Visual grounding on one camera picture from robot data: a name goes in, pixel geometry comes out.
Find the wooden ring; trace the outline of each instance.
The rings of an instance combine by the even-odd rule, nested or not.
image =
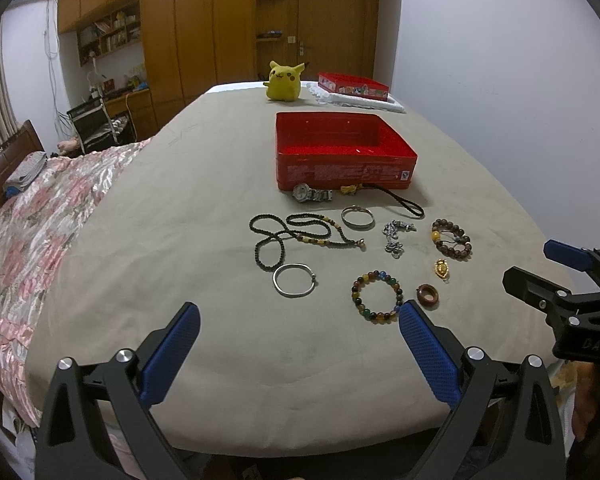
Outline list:
[[[416,290],[416,295],[418,297],[418,301],[423,306],[434,306],[440,299],[440,295],[438,294],[436,288],[433,285],[429,285],[429,283],[420,285]]]

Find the floral bedspread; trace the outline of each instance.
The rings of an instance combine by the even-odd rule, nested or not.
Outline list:
[[[72,240],[148,143],[52,158],[0,209],[0,390],[30,426],[40,412],[27,393],[24,361],[46,293]]]

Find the wristwatch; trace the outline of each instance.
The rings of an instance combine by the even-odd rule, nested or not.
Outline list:
[[[293,195],[298,202],[307,202],[308,200],[311,200],[312,202],[328,202],[333,199],[332,190],[312,189],[304,182],[302,184],[298,184],[294,188]]]

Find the yellow plush toy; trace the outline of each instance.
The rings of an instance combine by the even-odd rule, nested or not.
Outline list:
[[[304,70],[304,63],[295,66],[280,66],[272,61],[269,66],[269,82],[264,83],[267,87],[267,97],[273,101],[295,101],[300,95],[300,74]]]

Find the wooden headboard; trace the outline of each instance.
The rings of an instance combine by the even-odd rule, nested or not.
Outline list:
[[[0,152],[0,208],[6,201],[2,186],[7,178],[29,153],[42,151],[42,144],[30,121],[25,122],[18,133],[9,139]]]

